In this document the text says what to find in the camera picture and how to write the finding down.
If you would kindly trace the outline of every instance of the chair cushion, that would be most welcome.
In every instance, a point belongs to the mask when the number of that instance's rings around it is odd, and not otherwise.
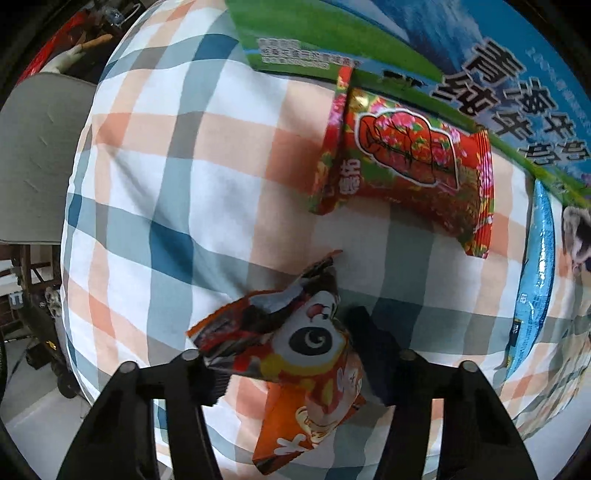
[[[96,86],[55,73],[20,83],[0,111],[0,241],[59,244],[68,179]]]

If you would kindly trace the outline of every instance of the blue snack bag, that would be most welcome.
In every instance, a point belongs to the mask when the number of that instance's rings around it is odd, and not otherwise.
[[[550,304],[555,263],[554,219],[542,182],[535,181],[530,234],[507,344],[509,378],[530,354]]]

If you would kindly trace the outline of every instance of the orange snack wrapper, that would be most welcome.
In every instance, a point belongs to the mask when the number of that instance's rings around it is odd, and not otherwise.
[[[361,361],[335,318],[337,253],[285,290],[253,292],[187,332],[209,368],[271,382],[252,458],[265,475],[314,449],[365,403]]]

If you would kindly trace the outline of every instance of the floral pattern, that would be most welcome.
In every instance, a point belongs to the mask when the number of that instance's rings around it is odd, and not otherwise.
[[[350,73],[344,67],[340,75]],[[340,189],[348,174],[342,164],[351,159],[359,161],[359,188]],[[466,135],[395,100],[358,88],[347,96],[338,88],[310,211],[324,215],[352,195],[399,203],[439,223],[468,255],[486,258],[494,210],[488,134]]]

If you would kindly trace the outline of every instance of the checkered cloth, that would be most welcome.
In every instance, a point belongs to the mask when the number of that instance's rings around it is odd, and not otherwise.
[[[168,362],[185,332],[252,290],[284,287],[343,249],[344,307],[431,362],[480,365],[524,437],[568,404],[589,364],[590,290],[562,253],[548,318],[528,359],[503,367],[525,249],[531,180],[493,155],[491,252],[467,256],[437,226],[386,202],[353,199],[326,216],[306,197],[333,92],[253,71],[223,0],[166,0],[110,59],[80,137],[63,235],[67,350],[90,401],[118,365]],[[260,476],[251,456],[265,384],[232,378],[205,409],[226,479]],[[170,464],[165,405],[155,403],[158,458]],[[369,402],[320,446],[271,478],[373,477],[391,410]],[[426,475],[440,447],[433,409]]]

